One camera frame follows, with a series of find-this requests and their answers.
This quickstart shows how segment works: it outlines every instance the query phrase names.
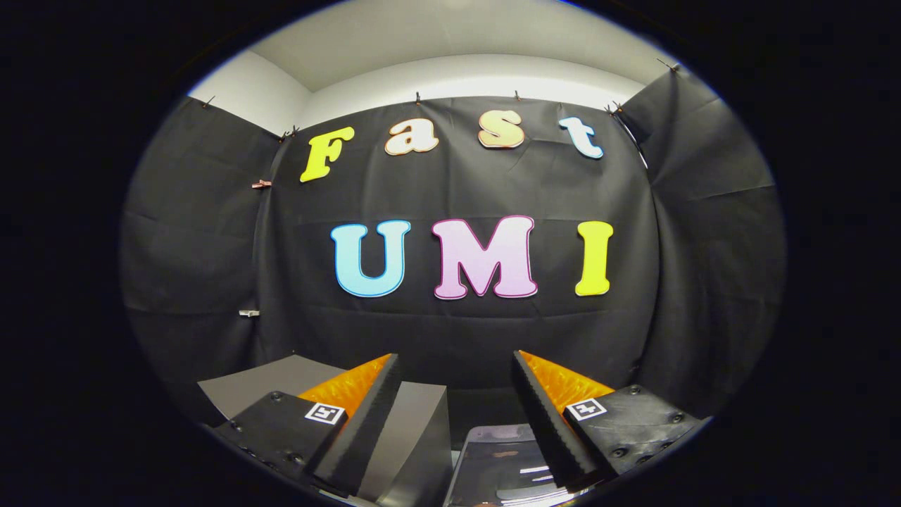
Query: letter u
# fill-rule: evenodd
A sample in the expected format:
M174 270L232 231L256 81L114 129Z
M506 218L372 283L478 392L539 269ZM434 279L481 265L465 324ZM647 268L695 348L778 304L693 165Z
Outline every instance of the letter u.
M335 242L335 276L341 288L361 298L380 298L390 294L404 281L404 235L410 231L405 220L388 220L376 227L385 238L385 271L377 278L363 274L360 265L363 236L362 224L338 226L332 230Z

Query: foam letter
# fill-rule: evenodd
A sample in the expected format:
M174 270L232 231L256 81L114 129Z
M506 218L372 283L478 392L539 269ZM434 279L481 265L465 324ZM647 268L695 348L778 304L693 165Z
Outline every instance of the foam letter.
M332 229L335 242L335 275L341 288L361 298L380 298L393 292L404 281L404 235L410 223L388 220L376 227L385 238L385 272L369 278L360 267L360 249L366 226L349 224Z
M317 135L310 140L310 158L306 160L306 171L300 175L301 181L315 180L328 175L329 166L325 165L325 158L328 157L332 162L338 160L338 155L341 154L341 139L344 141L353 139L353 127Z
M385 143L385 151L389 155L428 152L438 145L438 139L435 138L435 125L425 118L414 118L396 124L388 130L388 133L394 136Z
M501 269L501 280L495 294L502 298L525 298L538 292L529 266L529 232L535 221L529 217L504 217L497 223L488 248L472 232L466 220L443 220L432 226L441 239L441 285L435 296L442 300L458 300L467 289L460 283L460 270L479 297L488 292L488 284Z
M607 240L614 229L606 222L582 222L578 233L585 239L582 280L576 284L578 296L598 296L610 290L607 273Z
M591 140L588 139L589 135L595 135L595 129L583 124L582 120L575 116L563 118L560 120L560 126L569 131L569 137L572 138L572 143L576 146L579 153L593 159L599 159L604 156L604 150L601 150L600 146L594 146Z
M486 148L515 148L525 140L517 125L523 119L515 111L488 111L478 119L478 141Z

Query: black border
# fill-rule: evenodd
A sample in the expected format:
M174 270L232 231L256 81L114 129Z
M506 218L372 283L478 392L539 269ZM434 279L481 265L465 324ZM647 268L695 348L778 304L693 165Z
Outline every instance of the black border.
M325 4L58 3L6 16L19 155L7 168L5 204L18 213L5 217L6 370L24 366L7 384L14 504L305 504L175 412L128 339L116 248L131 173L171 105L247 44ZM892 421L877 390L890 353L875 337L896 327L878 327L892 299L876 270L896 263L868 240L891 230L879 220L901 200L878 171L891 166L873 119L893 89L892 16L865 2L786 4L588 5L651 33L739 113L774 170L789 238L785 311L745 388L681 456L604 505L887 499L878 461Z

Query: gray cardboard box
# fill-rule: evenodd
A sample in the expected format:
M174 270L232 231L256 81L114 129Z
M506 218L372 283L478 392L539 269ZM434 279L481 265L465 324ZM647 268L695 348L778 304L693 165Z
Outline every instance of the gray cardboard box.
M344 370L291 355L198 383L228 419L272 391L300 394ZM441 505L451 481L447 388L403 382L351 505Z

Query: white wall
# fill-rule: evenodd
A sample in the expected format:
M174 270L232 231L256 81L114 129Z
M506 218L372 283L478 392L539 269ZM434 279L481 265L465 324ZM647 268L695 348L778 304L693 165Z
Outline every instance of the white wall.
M538 98L604 109L644 85L562 60L471 54L411 61L345 79L315 93L275 64L244 51L188 95L281 135L373 107L445 97Z
M239 116L276 135L291 130L310 91L260 55L244 51L225 62L188 92L210 106Z
M539 98L603 109L644 85L576 63L518 55L470 54L411 61L345 79L313 93L297 128L372 107L444 97Z

